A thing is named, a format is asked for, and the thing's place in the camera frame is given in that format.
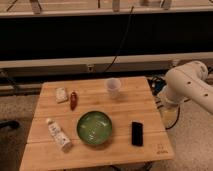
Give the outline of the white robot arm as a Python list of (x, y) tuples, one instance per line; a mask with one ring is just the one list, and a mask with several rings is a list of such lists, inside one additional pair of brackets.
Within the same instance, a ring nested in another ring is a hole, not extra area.
[(207, 77), (208, 68), (201, 61), (176, 66), (165, 74), (166, 85), (158, 97), (166, 108), (189, 98), (213, 115), (213, 86), (206, 83)]

